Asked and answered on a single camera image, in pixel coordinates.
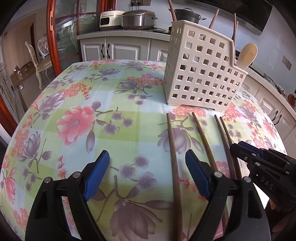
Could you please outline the person right hand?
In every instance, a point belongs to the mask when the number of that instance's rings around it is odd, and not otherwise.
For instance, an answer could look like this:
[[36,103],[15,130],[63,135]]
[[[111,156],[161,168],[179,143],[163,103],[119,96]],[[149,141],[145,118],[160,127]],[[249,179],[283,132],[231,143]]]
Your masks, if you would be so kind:
[[269,200],[265,208],[271,240],[290,241],[295,239],[295,208],[291,212],[283,212]]

